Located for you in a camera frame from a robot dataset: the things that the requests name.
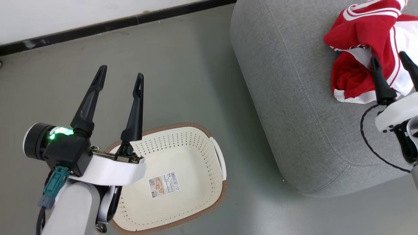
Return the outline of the red and white garment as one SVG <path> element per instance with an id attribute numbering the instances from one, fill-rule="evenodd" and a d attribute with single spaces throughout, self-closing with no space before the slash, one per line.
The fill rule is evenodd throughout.
<path id="1" fill-rule="evenodd" d="M 342 10 L 324 42 L 339 57 L 333 64 L 331 89 L 340 102 L 366 104 L 376 100 L 371 58 L 397 98 L 413 89 L 399 52 L 418 65 L 418 15 L 403 14 L 408 0 L 369 0 Z"/>

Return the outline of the grey fabric sofa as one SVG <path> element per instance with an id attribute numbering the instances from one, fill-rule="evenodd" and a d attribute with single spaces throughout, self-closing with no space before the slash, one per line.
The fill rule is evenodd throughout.
<path id="1" fill-rule="evenodd" d="M 323 37 L 339 13 L 366 0 L 237 0 L 231 42 L 278 168 L 311 197 L 334 197 L 411 175 L 364 143 L 369 104 L 330 89 L 338 53 Z"/>

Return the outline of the black baseboard strip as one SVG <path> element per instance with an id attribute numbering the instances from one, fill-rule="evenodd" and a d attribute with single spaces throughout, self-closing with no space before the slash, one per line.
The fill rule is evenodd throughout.
<path id="1" fill-rule="evenodd" d="M 158 9 L 156 11 L 145 12 L 117 20 L 17 41 L 0 45 L 0 57 L 235 3 L 236 0 L 201 0 L 197 3 Z"/>

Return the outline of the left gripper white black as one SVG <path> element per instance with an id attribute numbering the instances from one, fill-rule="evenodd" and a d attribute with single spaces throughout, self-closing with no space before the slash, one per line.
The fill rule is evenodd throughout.
<path id="1" fill-rule="evenodd" d="M 100 66 L 76 111 L 70 124 L 74 134 L 67 128 L 38 122 L 25 133 L 23 152 L 29 158 L 46 162 L 51 170 L 66 167 L 72 180 L 100 186 L 127 186 L 142 179 L 146 170 L 145 159 L 134 156 L 131 145 L 142 140 L 144 76 L 137 75 L 129 118 L 115 154 L 90 146 L 89 140 L 106 70 L 106 65 Z"/>

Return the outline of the paper label sticker in basket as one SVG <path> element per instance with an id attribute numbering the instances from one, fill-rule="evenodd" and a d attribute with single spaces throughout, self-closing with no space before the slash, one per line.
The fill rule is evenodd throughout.
<path id="1" fill-rule="evenodd" d="M 165 196 L 180 190 L 179 181 L 175 172 L 148 179 L 152 198 Z"/>

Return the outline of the white perforated laundry basket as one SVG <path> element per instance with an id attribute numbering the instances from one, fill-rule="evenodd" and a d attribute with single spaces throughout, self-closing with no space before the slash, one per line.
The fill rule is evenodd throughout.
<path id="1" fill-rule="evenodd" d="M 121 190 L 111 225 L 123 235 L 159 232 L 201 217 L 223 201 L 226 165 L 210 132 L 186 122 L 148 131 L 132 143 L 145 158 L 145 176 Z M 175 172 L 180 190 L 152 198 L 148 179 Z"/>

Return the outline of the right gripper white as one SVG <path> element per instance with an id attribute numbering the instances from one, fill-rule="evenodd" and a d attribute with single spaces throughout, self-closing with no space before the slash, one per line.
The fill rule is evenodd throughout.
<path id="1" fill-rule="evenodd" d="M 375 55 L 371 58 L 372 78 L 377 104 L 388 105 L 375 118 L 375 125 L 379 132 L 389 130 L 404 121 L 418 116 L 418 66 L 409 58 L 406 52 L 399 52 L 399 58 L 404 69 L 409 73 L 416 92 L 397 101 L 397 93 L 388 85 L 378 58 Z"/>

